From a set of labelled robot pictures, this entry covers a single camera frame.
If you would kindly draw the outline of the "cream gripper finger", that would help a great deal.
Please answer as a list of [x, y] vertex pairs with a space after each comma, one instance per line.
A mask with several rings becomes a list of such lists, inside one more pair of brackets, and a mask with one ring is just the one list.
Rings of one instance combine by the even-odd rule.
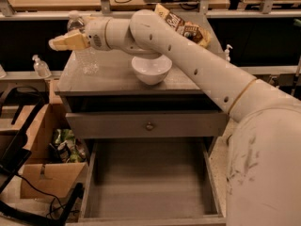
[[49, 40], [49, 46], [55, 51], [74, 51], [85, 50], [90, 46], [90, 44], [86, 34], [75, 29], [65, 35]]

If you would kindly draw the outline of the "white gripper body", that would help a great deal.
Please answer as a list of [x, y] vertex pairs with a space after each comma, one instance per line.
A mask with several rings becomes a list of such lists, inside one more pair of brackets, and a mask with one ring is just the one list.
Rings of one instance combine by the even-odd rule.
[[90, 46], [96, 50], [109, 51], [110, 47], [106, 41], [106, 28], [110, 17], [98, 17], [91, 19], [85, 27]]

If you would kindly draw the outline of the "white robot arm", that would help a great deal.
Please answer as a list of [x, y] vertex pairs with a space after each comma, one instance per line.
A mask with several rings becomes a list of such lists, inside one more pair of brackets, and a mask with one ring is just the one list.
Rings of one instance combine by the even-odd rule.
[[229, 147], [227, 226], [301, 226], [301, 101], [230, 64], [142, 9], [94, 17], [49, 41], [57, 51], [93, 47], [170, 58], [237, 123]]

